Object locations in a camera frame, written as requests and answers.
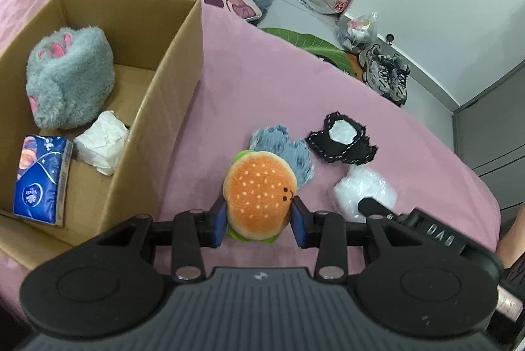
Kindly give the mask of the white soft packet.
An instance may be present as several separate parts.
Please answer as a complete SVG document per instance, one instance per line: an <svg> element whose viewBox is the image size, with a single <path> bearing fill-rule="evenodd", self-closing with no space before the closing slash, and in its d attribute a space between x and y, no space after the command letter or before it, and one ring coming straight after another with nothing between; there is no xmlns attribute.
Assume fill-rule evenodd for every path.
<svg viewBox="0 0 525 351"><path fill-rule="evenodd" d="M77 158L110 177L116 172L128 135L128 127L114 112L104 111L89 129L74 139Z"/></svg>

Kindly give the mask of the grey sneaker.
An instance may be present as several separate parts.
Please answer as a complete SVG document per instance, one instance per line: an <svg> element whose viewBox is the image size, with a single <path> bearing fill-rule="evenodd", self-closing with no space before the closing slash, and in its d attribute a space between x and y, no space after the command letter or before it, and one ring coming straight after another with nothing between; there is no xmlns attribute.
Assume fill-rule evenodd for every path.
<svg viewBox="0 0 525 351"><path fill-rule="evenodd" d="M389 57L389 62L389 83L391 87L390 99L395 105L403 106L408 99L407 85L410 68L398 54Z"/></svg>
<svg viewBox="0 0 525 351"><path fill-rule="evenodd" d="M391 68L383 63L384 55L378 44L360 52L358 61L363 71L362 81L383 97L391 96Z"/></svg>

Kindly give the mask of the grey blue fuzzy cloth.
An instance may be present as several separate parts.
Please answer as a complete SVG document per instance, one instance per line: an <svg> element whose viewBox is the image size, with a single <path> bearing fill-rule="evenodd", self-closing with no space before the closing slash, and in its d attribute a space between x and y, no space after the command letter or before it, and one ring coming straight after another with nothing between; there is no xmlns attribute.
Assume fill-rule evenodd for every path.
<svg viewBox="0 0 525 351"><path fill-rule="evenodd" d="M266 151L285 160L295 173L298 187L313 179L314 166L310 149L303 139L290 139L286 126L275 125L257 130L250 139L253 151Z"/></svg>

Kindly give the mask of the small clear trash bag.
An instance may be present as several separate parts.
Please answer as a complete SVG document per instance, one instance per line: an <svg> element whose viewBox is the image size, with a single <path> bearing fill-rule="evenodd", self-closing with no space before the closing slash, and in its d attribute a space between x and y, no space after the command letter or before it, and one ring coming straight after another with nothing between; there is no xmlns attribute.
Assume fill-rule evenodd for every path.
<svg viewBox="0 0 525 351"><path fill-rule="evenodd" d="M337 39L345 50L353 54L370 48L377 39L378 13L354 18L341 15L337 21Z"/></svg>

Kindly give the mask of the clear plastic bag white filling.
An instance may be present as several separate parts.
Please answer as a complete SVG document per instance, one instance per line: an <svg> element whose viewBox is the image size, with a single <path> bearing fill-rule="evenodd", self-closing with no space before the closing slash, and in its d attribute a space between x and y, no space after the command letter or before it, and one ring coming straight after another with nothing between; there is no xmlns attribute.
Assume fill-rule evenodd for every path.
<svg viewBox="0 0 525 351"><path fill-rule="evenodd" d="M331 200L335 209L351 222L364 222L359 212L359 202L373 198L386 209L397 203L395 189L376 171L366 165L351 165L347 174L334 186Z"/></svg>

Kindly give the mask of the grey sneaker left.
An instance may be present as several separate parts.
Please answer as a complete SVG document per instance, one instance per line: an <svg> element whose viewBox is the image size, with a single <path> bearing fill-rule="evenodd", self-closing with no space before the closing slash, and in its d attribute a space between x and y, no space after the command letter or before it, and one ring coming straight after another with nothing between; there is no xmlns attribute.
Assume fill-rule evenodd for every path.
<svg viewBox="0 0 525 351"><path fill-rule="evenodd" d="M384 55L378 44L360 52L358 61L363 71L362 81L383 97L391 96L391 68L383 63Z"/></svg>

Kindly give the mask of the grey sneaker right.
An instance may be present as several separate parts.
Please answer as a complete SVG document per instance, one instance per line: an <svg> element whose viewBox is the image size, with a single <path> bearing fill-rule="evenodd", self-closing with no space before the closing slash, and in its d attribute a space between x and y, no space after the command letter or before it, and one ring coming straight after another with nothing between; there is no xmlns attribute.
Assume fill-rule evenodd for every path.
<svg viewBox="0 0 525 351"><path fill-rule="evenodd" d="M403 106L408 99L407 85L410 68L398 54L389 57L389 62L389 83L391 87L390 99L395 105Z"/></svg>

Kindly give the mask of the grey fluffy plush toy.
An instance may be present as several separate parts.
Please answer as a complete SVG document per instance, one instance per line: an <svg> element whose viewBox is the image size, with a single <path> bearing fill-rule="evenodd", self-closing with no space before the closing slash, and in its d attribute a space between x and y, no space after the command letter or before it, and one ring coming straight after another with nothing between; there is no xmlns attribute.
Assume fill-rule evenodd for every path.
<svg viewBox="0 0 525 351"><path fill-rule="evenodd" d="M116 82L113 51L97 26L63 27L29 54L26 93L35 124L72 130L94 121Z"/></svg>

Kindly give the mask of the blue tissue pack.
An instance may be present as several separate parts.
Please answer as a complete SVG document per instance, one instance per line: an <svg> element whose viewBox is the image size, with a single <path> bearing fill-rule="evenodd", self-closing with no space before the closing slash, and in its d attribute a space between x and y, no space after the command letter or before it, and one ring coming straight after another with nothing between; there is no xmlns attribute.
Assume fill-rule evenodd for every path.
<svg viewBox="0 0 525 351"><path fill-rule="evenodd" d="M62 227L73 143L65 137L27 135L20 152L12 213Z"/></svg>

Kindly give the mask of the hamburger plush toy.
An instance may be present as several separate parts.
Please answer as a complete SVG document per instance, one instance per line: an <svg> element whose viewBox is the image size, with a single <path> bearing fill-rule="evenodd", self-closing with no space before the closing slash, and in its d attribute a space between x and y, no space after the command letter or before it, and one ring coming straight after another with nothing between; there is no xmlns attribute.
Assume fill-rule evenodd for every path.
<svg viewBox="0 0 525 351"><path fill-rule="evenodd" d="M295 173L281 157L239 152L222 185L230 236L243 242L276 241L289 223L297 188Z"/></svg>

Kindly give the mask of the green leaf cartoon rug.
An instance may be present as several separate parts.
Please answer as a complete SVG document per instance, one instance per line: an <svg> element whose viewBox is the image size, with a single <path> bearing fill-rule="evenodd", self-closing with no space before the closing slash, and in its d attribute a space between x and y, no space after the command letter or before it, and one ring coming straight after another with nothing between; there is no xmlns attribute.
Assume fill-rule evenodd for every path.
<svg viewBox="0 0 525 351"><path fill-rule="evenodd" d="M348 53L318 36L277 27L265 27L262 30L268 34L280 37L299 49L307 51L311 55L345 72L347 75L357 76Z"/></svg>

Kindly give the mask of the person's bare foot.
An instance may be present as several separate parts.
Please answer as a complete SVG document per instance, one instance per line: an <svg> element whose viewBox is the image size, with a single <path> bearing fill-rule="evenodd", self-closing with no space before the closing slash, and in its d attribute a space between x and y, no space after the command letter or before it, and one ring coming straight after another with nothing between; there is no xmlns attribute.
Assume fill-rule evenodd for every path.
<svg viewBox="0 0 525 351"><path fill-rule="evenodd" d="M504 268L510 268L524 253L524 232L512 229L499 242L496 255Z"/></svg>

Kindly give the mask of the brown cardboard box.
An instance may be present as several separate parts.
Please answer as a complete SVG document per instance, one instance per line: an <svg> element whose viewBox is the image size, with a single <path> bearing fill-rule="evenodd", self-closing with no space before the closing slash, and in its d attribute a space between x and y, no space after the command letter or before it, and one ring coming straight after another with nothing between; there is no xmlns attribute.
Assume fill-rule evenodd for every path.
<svg viewBox="0 0 525 351"><path fill-rule="evenodd" d="M161 206L171 154L203 66L198 0L50 0L1 56L1 251L34 269L140 213ZM73 161L62 227L11 212L23 139L38 133L25 90L29 53L63 26L100 27L114 53L106 104L130 129L114 175Z"/></svg>

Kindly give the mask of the pink bed sheet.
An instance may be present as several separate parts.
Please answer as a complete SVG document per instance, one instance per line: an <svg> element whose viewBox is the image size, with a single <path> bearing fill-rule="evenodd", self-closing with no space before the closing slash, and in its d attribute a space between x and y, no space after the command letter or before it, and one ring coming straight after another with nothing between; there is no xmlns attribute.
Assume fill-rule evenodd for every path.
<svg viewBox="0 0 525 351"><path fill-rule="evenodd" d="M50 0L1 0L1 56ZM495 249L500 215L482 181L421 123L363 83L245 20L201 3L203 66L171 154L162 203L169 219L206 208L221 193L233 156L261 128L282 124L295 139L339 111L365 125L373 167L396 189L395 209L421 208ZM1 300L11 310L23 267L1 251Z"/></svg>

